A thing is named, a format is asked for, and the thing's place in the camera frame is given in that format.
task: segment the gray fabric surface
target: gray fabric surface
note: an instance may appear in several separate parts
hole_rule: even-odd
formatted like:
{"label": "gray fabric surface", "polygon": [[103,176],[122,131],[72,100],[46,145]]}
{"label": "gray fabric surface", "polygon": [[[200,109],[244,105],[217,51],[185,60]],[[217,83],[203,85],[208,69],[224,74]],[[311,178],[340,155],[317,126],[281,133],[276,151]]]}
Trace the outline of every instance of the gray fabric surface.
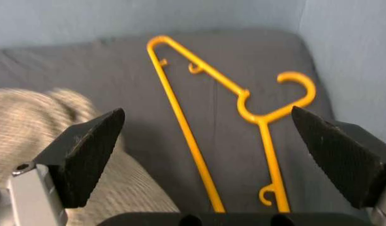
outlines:
{"label": "gray fabric surface", "polygon": [[337,119],[386,142],[386,0],[307,0],[299,32]]}
{"label": "gray fabric surface", "polygon": [[[268,113],[304,95],[298,84],[278,84],[283,71],[310,76],[318,93],[308,109],[331,117],[329,100],[305,46],[290,33],[241,30],[173,37],[251,91],[254,113]],[[146,52],[149,37],[92,44],[0,50],[0,87],[73,89],[98,109],[126,111],[126,149],[170,195],[181,211],[211,211],[206,192],[168,99]],[[188,61],[157,49],[228,211],[275,212],[258,200],[269,173],[258,128],[243,120],[236,97],[207,75],[191,75]],[[357,214],[316,166],[289,117],[271,125],[293,211]]]}
{"label": "gray fabric surface", "polygon": [[267,26],[295,31],[305,0],[0,0],[0,47]]}
{"label": "gray fabric surface", "polygon": [[[46,94],[22,89],[0,89],[0,188],[12,169],[32,160],[72,124],[98,116],[91,102],[70,90]],[[66,210],[69,226],[96,225],[124,212],[177,211],[174,203],[149,174],[115,149],[84,208]]]}

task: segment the gray cushion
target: gray cushion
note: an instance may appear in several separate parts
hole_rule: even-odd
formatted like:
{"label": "gray cushion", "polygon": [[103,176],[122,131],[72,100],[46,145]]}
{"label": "gray cushion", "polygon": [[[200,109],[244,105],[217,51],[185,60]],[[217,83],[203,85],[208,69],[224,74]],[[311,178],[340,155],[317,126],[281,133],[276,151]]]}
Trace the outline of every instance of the gray cushion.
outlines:
{"label": "gray cushion", "polygon": [[[317,86],[308,109],[332,117],[329,100],[301,40],[270,30],[175,34],[203,60],[248,88],[253,113],[268,113],[304,95],[301,85],[278,84],[284,71],[307,74]],[[0,50],[0,87],[44,91],[73,89],[102,111],[123,107],[127,151],[182,211],[211,211],[205,189],[168,99],[146,52],[150,37],[67,47]],[[207,75],[188,72],[188,60],[173,49],[166,58],[169,81],[209,166],[228,211],[275,212],[262,205],[258,190],[270,183],[259,130],[243,120],[236,96]],[[270,126],[293,211],[356,214],[316,166],[290,117]]]}

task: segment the yellow plastic hanger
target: yellow plastic hanger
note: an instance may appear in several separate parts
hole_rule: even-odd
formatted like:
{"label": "yellow plastic hanger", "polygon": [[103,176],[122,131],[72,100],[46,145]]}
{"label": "yellow plastic hanger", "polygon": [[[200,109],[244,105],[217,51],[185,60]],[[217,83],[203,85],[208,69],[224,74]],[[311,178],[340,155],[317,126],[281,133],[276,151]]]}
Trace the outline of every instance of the yellow plastic hanger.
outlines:
{"label": "yellow plastic hanger", "polygon": [[166,59],[162,59],[161,61],[159,61],[158,58],[156,57],[154,48],[156,45],[161,43],[168,44],[176,51],[178,51],[180,54],[182,54],[184,57],[186,57],[191,62],[189,64],[189,71],[191,73],[206,72],[207,74],[209,74],[211,77],[213,77],[215,80],[217,80],[219,83],[221,83],[223,86],[225,86],[226,88],[228,88],[230,91],[232,91],[234,94],[238,96],[237,107],[240,115],[247,121],[253,124],[257,124],[260,128],[260,134],[263,140],[265,156],[267,158],[268,168],[271,175],[271,184],[260,189],[259,199],[264,205],[271,206],[272,204],[271,201],[265,199],[264,193],[274,192],[277,200],[278,211],[290,212],[287,195],[285,193],[284,184],[283,184],[281,173],[278,166],[277,156],[275,155],[270,131],[268,129],[268,124],[290,114],[293,106],[304,107],[310,104],[316,96],[316,87],[312,82],[312,80],[310,80],[304,74],[301,74],[298,72],[284,72],[279,74],[277,77],[277,82],[279,83],[282,83],[285,81],[298,82],[306,88],[306,91],[307,91],[306,96],[293,103],[288,104],[285,107],[282,107],[276,111],[273,111],[269,114],[254,115],[254,114],[251,114],[246,109],[246,106],[245,106],[245,102],[247,98],[250,96],[249,90],[241,88],[239,85],[229,80],[223,74],[218,72],[215,68],[211,67],[205,61],[198,58],[188,49],[186,49],[181,44],[177,43],[176,41],[174,41],[168,36],[163,36],[163,35],[156,36],[148,42],[147,51],[148,51],[149,57],[152,60],[155,70],[158,73],[159,79],[162,83],[162,86],[164,87],[166,95],[168,96],[169,102],[171,103],[172,109],[176,115],[177,120],[179,121],[181,130],[183,131],[183,135],[187,141],[187,144],[189,145],[190,152],[193,156],[194,162],[197,165],[198,172],[201,176],[201,179],[203,180],[204,186],[207,190],[208,197],[211,201],[211,204],[215,212],[223,213],[225,212],[225,208],[223,207],[221,199],[215,188],[215,184],[211,178],[211,175],[205,164],[203,156],[200,153],[200,150],[194,139],[194,136],[191,133],[191,130],[186,121],[186,118],[184,117],[183,111],[181,110],[181,107],[176,99],[176,96],[162,69],[163,66],[167,65],[167,61]]}

